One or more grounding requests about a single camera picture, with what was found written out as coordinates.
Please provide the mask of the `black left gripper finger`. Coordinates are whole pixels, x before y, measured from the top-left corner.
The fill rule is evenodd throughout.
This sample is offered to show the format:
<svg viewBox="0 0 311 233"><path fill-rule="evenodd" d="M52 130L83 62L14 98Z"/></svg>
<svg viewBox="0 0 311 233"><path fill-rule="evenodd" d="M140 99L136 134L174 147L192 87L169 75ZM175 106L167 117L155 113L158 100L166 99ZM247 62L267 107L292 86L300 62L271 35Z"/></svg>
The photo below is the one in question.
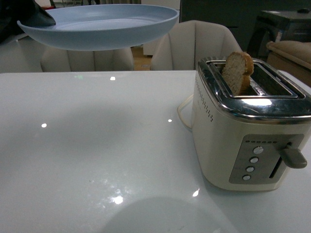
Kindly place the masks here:
<svg viewBox="0 0 311 233"><path fill-rule="evenodd" d="M26 26L54 26L56 21L42 9L35 0L27 0L27 12L23 19L23 25Z"/></svg>

